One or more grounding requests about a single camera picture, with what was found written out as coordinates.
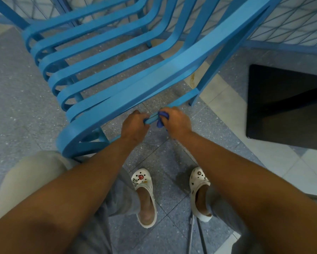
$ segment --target person's left arm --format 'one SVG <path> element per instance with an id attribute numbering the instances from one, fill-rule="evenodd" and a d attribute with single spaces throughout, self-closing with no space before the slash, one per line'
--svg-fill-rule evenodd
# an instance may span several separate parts
<path id="1" fill-rule="evenodd" d="M 0 219 L 1 253 L 63 253 L 97 211 L 131 151 L 147 114 L 133 112 L 121 137 L 27 197 Z"/>

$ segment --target metal mesh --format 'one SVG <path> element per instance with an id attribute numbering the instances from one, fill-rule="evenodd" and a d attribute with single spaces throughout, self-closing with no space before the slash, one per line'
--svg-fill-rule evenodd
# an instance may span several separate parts
<path id="1" fill-rule="evenodd" d="M 51 0 L 4 0 L 22 17 L 42 20 L 59 15 Z M 72 9 L 77 9 L 102 0 L 67 0 Z M 174 30 L 185 0 L 178 0 L 167 32 Z M 197 0 L 195 8 L 184 29 L 188 34 L 193 25 L 202 4 L 205 0 Z M 209 33 L 229 6 L 232 0 L 221 0 L 206 26 L 202 35 Z M 144 13 L 150 10 L 153 0 L 149 0 Z M 104 16 L 118 9 L 134 4 L 131 0 L 125 4 L 120 4 L 109 10 L 105 10 L 80 20 L 80 23 L 91 21 L 99 16 Z M 149 25 L 149 29 L 154 28 L 162 19 L 165 11 L 166 0 L 164 0 L 161 10 L 155 20 Z M 117 27 L 137 20 L 136 15 L 129 16 L 121 21 L 113 23 L 111 26 Z M 292 45 L 317 46 L 317 0 L 282 0 L 271 15 L 255 30 L 249 37 L 250 40 L 267 41 L 275 43 L 286 43 Z"/>

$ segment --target floor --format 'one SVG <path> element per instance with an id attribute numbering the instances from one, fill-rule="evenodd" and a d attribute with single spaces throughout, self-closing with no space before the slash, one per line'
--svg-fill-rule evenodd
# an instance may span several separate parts
<path id="1" fill-rule="evenodd" d="M 127 38 L 122 38 L 92 50 L 100 52 Z M 157 45 L 161 40 L 154 40 Z M 121 73 L 98 86 L 85 96 L 151 66 L 173 55 L 181 43 L 160 57 Z M 146 46 L 120 55 L 80 75 L 86 77 L 114 63 L 133 56 Z M 91 53 L 83 53 L 72 63 Z M 195 87 L 209 67 L 213 57 L 184 81 L 174 85 L 136 108 L 154 113 L 160 107 Z M 193 129 L 217 144 L 266 167 L 299 189 L 317 194 L 317 151 L 247 139 L 245 112 L 247 71 L 251 63 L 270 65 L 317 74 L 317 56 L 241 48 L 214 77 L 201 99 L 193 107 L 181 106 L 192 121 Z M 107 137 L 119 134 L 127 114 L 103 125 Z M 55 139 L 66 126 L 63 111 L 51 94 L 16 29 L 0 26 L 0 183 L 7 171 L 22 157 L 38 150 L 55 149 Z M 157 223 L 151 229 L 142 228 L 135 216 L 110 218 L 110 232 L 115 253 L 184 253 L 189 232 L 188 178 L 196 167 L 195 160 L 179 143 L 169 138 L 164 129 L 151 126 L 144 142 L 128 157 L 124 168 L 131 175 L 141 167 L 153 178 L 158 210 Z M 239 235 L 222 221 L 212 218 L 203 223 L 208 253 L 230 253 Z M 192 253 L 202 253 L 197 226 L 194 226 Z"/>

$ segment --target shoe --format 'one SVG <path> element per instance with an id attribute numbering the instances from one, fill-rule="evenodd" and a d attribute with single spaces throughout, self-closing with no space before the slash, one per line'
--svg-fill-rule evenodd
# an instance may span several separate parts
<path id="1" fill-rule="evenodd" d="M 156 203 L 155 203 L 155 198 L 153 194 L 153 182 L 151 180 L 150 173 L 145 168 L 141 168 L 133 174 L 133 176 L 131 177 L 131 180 L 133 182 L 135 190 L 137 190 L 139 187 L 143 187 L 149 192 L 151 201 L 154 205 L 154 212 L 155 212 L 153 222 L 150 225 L 144 225 L 139 220 L 139 215 L 136 214 L 136 216 L 141 226 L 143 226 L 144 228 L 150 228 L 156 223 L 156 220 L 157 220 L 157 209 L 156 209 Z"/>
<path id="2" fill-rule="evenodd" d="M 189 186 L 191 191 L 191 211 L 193 212 L 194 216 L 197 217 L 199 220 L 203 222 L 209 222 L 209 220 L 213 216 L 205 216 L 202 213 L 200 213 L 195 203 L 196 193 L 203 185 L 210 185 L 208 178 L 204 175 L 203 170 L 200 167 L 194 168 L 189 178 Z"/>

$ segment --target pants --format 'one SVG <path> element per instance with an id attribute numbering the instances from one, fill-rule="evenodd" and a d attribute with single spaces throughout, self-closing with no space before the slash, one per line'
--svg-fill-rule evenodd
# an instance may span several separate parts
<path id="1" fill-rule="evenodd" d="M 1 184 L 0 218 L 33 192 L 78 163 L 55 151 L 41 151 L 23 158 L 7 173 Z M 263 253 L 260 244 L 255 241 L 241 218 L 212 187 L 207 191 L 206 204 L 213 215 L 242 235 L 233 245 L 232 254 Z M 139 197 L 129 175 L 121 169 L 106 199 L 74 240 L 68 253 L 112 253 L 108 217 L 137 214 L 139 210 Z"/>

